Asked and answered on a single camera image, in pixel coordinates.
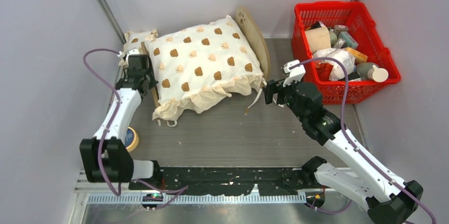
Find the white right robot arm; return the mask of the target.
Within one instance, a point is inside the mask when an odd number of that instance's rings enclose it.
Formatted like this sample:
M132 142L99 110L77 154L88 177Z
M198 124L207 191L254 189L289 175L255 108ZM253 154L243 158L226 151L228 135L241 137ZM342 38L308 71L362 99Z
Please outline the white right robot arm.
M302 169L309 187L330 187L367 211L374 223L405 223L417 210L423 187L406 182L386 168L355 139L338 116L324 108L322 94L313 83L271 80L263 89L266 104L286 105L312 140L330 150L356 174L351 176L321 157L313 157Z

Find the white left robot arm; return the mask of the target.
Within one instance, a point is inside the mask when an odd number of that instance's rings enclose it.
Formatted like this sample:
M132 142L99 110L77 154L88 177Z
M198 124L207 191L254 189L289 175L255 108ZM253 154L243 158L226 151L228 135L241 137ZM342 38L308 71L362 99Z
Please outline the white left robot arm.
M128 64L125 75L112 86L113 102L96 133L79 145L87 180L91 183L126 183L142 179L150 189L162 183L158 164L150 160L135 160L125 147L132 117L145 95L156 85L148 55L137 49L118 53Z

